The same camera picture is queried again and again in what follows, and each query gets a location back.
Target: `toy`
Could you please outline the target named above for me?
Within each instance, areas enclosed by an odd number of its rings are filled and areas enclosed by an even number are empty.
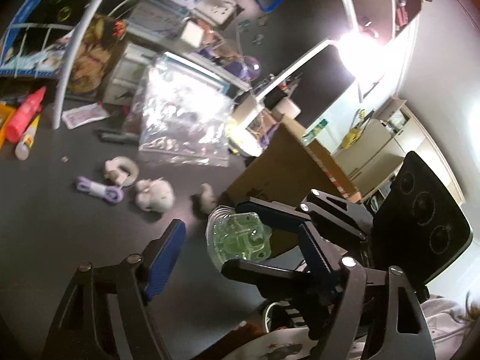
[[[213,192],[213,188],[210,184],[202,184],[202,193],[200,194],[200,211],[204,214],[210,215],[212,211],[217,207],[217,197]]]
[[[47,87],[42,86],[36,92],[28,95],[17,112],[15,112],[15,115],[12,116],[5,126],[5,136],[9,142],[17,143],[20,140],[33,115],[40,111],[40,103],[46,90]]]
[[[171,184],[159,178],[157,180],[140,180],[136,184],[138,191],[135,202],[143,211],[156,211],[164,214],[172,208],[175,195]]]
[[[212,211],[205,230],[208,254],[219,271],[230,259],[259,263],[270,257],[271,235],[272,229],[262,223],[256,212],[236,214],[227,206]]]

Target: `white drawer unit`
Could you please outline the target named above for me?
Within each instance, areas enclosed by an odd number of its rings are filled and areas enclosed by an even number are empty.
[[[399,167],[408,152],[416,152],[446,186],[458,205],[465,198],[452,169],[424,126],[405,106],[405,120],[396,134],[373,119],[364,135],[349,149],[339,151],[335,161],[362,194],[371,197]]]
[[[126,43],[122,56],[101,85],[104,103],[130,106],[145,68],[158,54],[131,42]]]

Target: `glue bottle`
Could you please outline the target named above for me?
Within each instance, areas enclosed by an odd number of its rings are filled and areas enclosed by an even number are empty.
[[[40,115],[38,115],[33,122],[28,126],[25,133],[23,133],[22,137],[20,138],[17,147],[15,148],[15,156],[24,161],[28,158],[30,154],[30,149],[33,146],[35,133],[37,132],[38,121],[40,120]]]
[[[42,86],[39,90],[27,96],[25,101],[17,109],[15,115],[12,116],[8,124],[5,126],[5,136],[8,142],[17,143],[23,132],[28,126],[28,122],[32,120],[33,115],[40,111],[40,103],[43,100],[46,86]]]

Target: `white cabinet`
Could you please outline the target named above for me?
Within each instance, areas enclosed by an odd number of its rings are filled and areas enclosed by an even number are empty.
[[[414,151],[438,176],[457,204],[463,204],[465,198],[457,179],[438,146],[407,107],[400,110],[406,122],[397,134],[392,137],[380,121],[373,119],[355,144],[334,156],[335,161],[365,200],[395,174],[406,154]]]
[[[357,142],[348,149],[335,153],[335,161],[347,177],[353,179],[356,173],[391,139],[390,133],[380,120],[372,119]]]
[[[425,140],[422,129],[414,119],[409,119],[402,130],[400,130],[394,139],[406,153],[414,152]]]
[[[352,179],[365,196],[381,186],[402,164],[405,152],[396,140],[391,139]]]

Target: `brown box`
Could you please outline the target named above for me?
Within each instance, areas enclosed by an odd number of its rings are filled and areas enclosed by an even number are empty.
[[[265,152],[229,186],[228,196],[235,203],[253,196],[293,207],[298,206],[312,188],[342,197],[321,166],[337,180],[345,194],[355,195],[356,187],[320,142],[315,139],[308,147],[302,145],[300,138],[304,131],[299,123],[284,116]],[[276,230],[270,244],[275,257],[296,246],[297,237]]]

